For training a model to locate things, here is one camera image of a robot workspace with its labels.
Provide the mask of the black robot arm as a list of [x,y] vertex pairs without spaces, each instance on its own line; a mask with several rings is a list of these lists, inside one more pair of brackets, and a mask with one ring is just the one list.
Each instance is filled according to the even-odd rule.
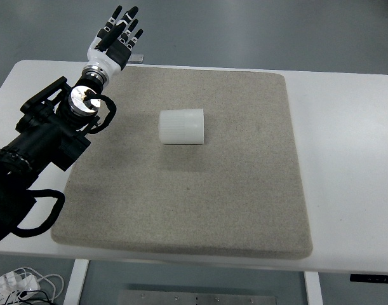
[[[87,64],[74,86],[61,77],[21,107],[19,135],[0,149],[0,241],[9,234],[38,236],[54,225],[64,194],[30,187],[51,163],[66,171],[90,145],[86,136],[108,127],[116,113],[114,102],[102,93],[109,80],[100,64]],[[55,200],[49,216],[38,227],[20,228],[38,198]]]

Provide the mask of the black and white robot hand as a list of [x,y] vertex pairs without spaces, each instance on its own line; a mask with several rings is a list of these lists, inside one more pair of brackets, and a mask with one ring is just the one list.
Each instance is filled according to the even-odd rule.
[[115,71],[123,70],[128,63],[132,49],[142,36],[144,30],[134,33],[138,20],[138,7],[133,6],[122,15],[123,7],[119,5],[105,25],[98,31],[88,48],[87,57],[93,64],[105,64]]

